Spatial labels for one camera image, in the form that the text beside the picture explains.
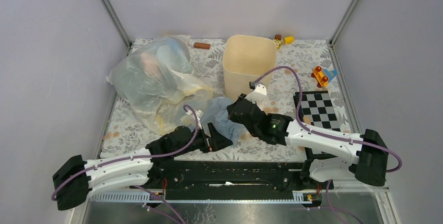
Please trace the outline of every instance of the translucent plastic bag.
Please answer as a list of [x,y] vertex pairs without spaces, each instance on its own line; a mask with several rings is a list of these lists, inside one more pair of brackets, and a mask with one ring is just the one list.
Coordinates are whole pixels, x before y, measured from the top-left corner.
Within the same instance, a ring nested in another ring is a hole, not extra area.
[[154,133],[183,125],[184,104],[205,111],[213,90],[193,76],[189,36],[166,36],[129,54],[109,73],[135,115]]

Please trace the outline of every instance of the blue cloth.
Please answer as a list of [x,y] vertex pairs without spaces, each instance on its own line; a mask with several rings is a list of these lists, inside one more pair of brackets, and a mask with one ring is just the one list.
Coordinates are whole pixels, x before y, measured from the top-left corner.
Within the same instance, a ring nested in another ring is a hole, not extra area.
[[210,100],[209,107],[204,112],[200,122],[207,133],[209,133],[207,124],[212,122],[219,133],[235,144],[241,135],[246,132],[246,128],[241,124],[228,120],[228,110],[226,107],[232,103],[233,101],[226,97],[217,97]]

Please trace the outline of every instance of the beige bin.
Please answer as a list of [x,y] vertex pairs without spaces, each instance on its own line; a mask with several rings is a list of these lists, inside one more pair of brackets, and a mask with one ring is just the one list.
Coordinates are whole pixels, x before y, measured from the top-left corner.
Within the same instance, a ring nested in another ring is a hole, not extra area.
[[[236,101],[242,93],[252,92],[249,82],[275,67],[277,49],[273,40],[245,35],[234,35],[226,42],[223,54],[223,75],[226,97]],[[272,74],[260,82],[267,88]]]

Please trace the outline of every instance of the gray floor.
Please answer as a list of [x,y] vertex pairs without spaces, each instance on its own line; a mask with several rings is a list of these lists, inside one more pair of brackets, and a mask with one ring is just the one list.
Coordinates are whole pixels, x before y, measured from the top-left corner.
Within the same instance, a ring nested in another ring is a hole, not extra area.
[[[370,193],[331,193],[330,198],[333,206],[354,213],[363,223],[383,223],[377,201]],[[325,199],[322,205],[327,206]],[[173,207],[188,224],[341,223],[328,209],[306,211],[301,205],[295,204],[174,204]],[[164,204],[157,209],[173,215],[172,211]],[[352,217],[342,216],[349,224],[358,223]],[[152,211],[147,212],[145,208],[141,208],[141,204],[91,202],[83,223],[174,222]]]

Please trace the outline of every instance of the leaf pattern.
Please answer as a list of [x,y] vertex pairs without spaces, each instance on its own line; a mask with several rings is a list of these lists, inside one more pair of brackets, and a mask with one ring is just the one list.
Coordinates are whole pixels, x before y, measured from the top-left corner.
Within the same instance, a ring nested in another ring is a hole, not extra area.
[[[132,46],[132,51],[136,51],[150,41],[152,40],[137,39]],[[192,45],[195,41],[209,43],[211,48],[209,50],[194,49]],[[195,41],[191,40],[189,43],[191,64],[194,67],[195,75],[213,87],[215,97],[223,96],[225,84],[221,61],[226,39],[198,39]],[[292,44],[283,45],[277,50],[276,65],[286,65],[294,68],[300,77],[303,91],[319,89],[316,87],[317,82],[311,78],[312,69],[315,66],[320,65],[323,68],[333,69],[325,40],[296,40]],[[327,89],[341,130],[349,132],[344,100],[336,78],[329,82]],[[292,73],[284,70],[276,71],[268,87],[268,95],[261,105],[262,110],[295,117],[293,95],[296,91],[298,91],[298,85]],[[129,104],[124,99],[117,97],[107,133],[103,138],[100,157],[108,158],[136,151],[160,137],[160,135],[150,132],[135,117]],[[306,155],[300,148],[293,149],[281,145],[268,145],[249,134],[245,134],[245,138],[242,137],[234,145],[218,152],[203,154],[196,150],[178,156],[176,159],[301,162],[306,159]]]

